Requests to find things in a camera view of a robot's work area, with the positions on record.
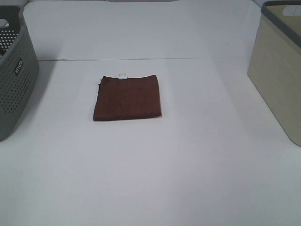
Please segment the brown towel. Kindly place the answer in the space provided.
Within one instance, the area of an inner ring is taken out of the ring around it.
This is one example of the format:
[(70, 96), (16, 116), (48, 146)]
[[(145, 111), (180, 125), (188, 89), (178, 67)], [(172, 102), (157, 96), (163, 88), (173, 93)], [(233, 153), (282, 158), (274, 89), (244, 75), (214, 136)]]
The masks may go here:
[(156, 75), (124, 80), (102, 77), (94, 121), (148, 119), (162, 116)]

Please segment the beige plastic basket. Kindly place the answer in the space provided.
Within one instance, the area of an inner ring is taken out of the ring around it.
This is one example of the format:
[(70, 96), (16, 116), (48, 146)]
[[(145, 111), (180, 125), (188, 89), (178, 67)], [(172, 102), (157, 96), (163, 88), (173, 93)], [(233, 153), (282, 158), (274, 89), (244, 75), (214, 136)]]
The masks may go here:
[(261, 17), (247, 75), (288, 138), (301, 144), (301, 2), (270, 0)]

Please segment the grey perforated plastic basket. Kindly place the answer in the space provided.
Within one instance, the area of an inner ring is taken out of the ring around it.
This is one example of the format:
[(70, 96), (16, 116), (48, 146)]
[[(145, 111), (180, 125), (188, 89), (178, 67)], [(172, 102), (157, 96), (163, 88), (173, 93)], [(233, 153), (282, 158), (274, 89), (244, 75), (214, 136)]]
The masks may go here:
[(0, 17), (0, 138), (10, 136), (35, 87), (40, 66), (23, 16), (24, 8), (2, 5)]

